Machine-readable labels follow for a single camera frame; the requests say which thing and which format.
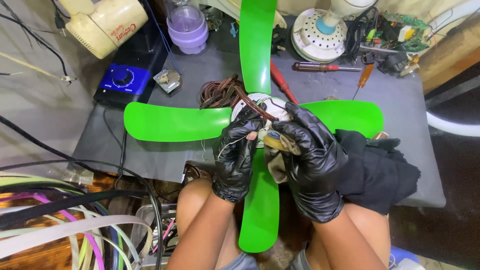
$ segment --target orange screwdriver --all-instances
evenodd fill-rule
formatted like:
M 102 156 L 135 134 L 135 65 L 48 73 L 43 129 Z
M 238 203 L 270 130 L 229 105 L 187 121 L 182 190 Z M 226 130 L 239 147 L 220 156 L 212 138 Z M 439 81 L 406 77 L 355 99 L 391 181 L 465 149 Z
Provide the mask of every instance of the orange screwdriver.
M 357 86 L 359 87 L 357 89 L 357 92 L 355 92 L 355 95 L 353 96 L 352 100 L 355 100 L 357 98 L 357 95 L 359 94 L 360 88 L 363 88 L 365 86 L 365 83 L 367 82 L 368 78 L 370 77 L 370 74 L 372 73 L 373 70 L 373 65 L 367 65 L 367 67 L 363 70 L 363 73 L 361 74 L 359 83 Z

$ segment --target leg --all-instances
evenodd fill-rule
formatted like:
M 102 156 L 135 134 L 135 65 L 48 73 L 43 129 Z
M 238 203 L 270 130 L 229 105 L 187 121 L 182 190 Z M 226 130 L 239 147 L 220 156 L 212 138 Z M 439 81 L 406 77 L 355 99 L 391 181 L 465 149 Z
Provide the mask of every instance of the leg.
M 355 204 L 345 204 L 344 209 L 378 257 L 388 267 L 390 258 L 388 217 Z M 305 251 L 305 256 L 312 270 L 330 270 L 324 247 L 315 232 Z
M 200 208 L 203 206 L 211 190 L 211 180 L 195 179 L 188 183 L 180 192 L 177 205 L 177 229 L 180 241 L 183 234 L 187 231 L 188 226 L 200 211 Z M 232 215 L 215 267 L 216 270 L 229 264 L 241 253 L 241 250 L 238 247 L 238 238 L 238 230 L 235 226 L 235 219 Z

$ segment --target white pipe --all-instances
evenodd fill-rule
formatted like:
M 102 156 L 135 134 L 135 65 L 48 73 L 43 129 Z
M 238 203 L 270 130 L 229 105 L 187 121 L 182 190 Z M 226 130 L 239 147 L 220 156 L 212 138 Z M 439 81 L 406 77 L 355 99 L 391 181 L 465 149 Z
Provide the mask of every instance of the white pipe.
M 480 125 L 467 125 L 449 122 L 440 119 L 429 112 L 427 112 L 427 122 L 428 125 L 448 133 L 462 136 L 480 137 Z
M 474 13 L 478 8 L 480 8 L 480 0 L 470 0 L 445 11 L 429 23 L 433 27 L 432 32 L 435 33 L 443 26 Z

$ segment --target blue speed control knob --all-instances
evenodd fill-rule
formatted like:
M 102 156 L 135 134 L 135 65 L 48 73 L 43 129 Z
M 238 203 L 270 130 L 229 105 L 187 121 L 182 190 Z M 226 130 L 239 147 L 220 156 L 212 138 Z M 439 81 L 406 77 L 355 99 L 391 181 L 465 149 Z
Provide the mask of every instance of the blue speed control knob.
M 112 72 L 113 82 L 126 85 L 132 80 L 132 73 L 126 69 L 116 69 Z

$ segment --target copper wire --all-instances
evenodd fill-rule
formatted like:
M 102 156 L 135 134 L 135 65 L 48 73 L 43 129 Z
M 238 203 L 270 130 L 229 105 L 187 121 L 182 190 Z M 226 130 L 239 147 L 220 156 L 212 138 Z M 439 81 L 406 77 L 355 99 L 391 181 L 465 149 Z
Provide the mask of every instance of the copper wire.
M 223 81 L 206 82 L 200 88 L 200 109 L 205 108 L 233 108 L 242 99 L 247 106 L 264 118 L 275 121 L 277 118 L 260 108 L 245 92 L 245 85 L 233 74 Z

